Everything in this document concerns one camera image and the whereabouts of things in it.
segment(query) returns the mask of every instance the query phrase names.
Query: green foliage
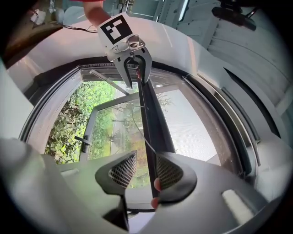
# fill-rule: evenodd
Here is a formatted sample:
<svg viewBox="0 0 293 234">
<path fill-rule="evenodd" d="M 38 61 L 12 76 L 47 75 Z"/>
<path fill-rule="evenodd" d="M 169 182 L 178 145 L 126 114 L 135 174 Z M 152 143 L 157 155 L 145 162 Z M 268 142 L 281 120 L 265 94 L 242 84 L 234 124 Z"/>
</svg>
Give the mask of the green foliage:
<svg viewBox="0 0 293 234">
<path fill-rule="evenodd" d="M 112 100 L 114 94 L 115 88 L 106 82 L 82 83 L 59 113 L 51 130 L 45 153 L 53 156 L 58 164 L 78 161 L 81 142 L 75 140 L 74 136 L 83 137 L 93 107 Z M 105 113 L 98 118 L 99 125 L 105 125 L 111 121 L 111 113 Z M 107 136 L 104 136 L 100 141 L 106 141 Z"/>
</svg>

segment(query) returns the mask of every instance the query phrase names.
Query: bush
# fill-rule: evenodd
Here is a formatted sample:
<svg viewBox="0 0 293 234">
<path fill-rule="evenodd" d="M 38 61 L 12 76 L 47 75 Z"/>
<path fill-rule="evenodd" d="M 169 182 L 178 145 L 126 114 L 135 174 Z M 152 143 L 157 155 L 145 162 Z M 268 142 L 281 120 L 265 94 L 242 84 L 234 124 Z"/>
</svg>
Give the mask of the bush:
<svg viewBox="0 0 293 234">
<path fill-rule="evenodd" d="M 83 137 L 88 118 L 94 106 L 114 99 L 115 88 L 104 81 L 82 83 L 71 95 L 59 113 L 48 138 L 45 153 L 58 164 L 77 162 L 81 142 L 74 136 Z M 103 115 L 100 122 L 110 122 L 111 115 Z M 106 134 L 100 134 L 100 142 L 107 141 Z"/>
</svg>

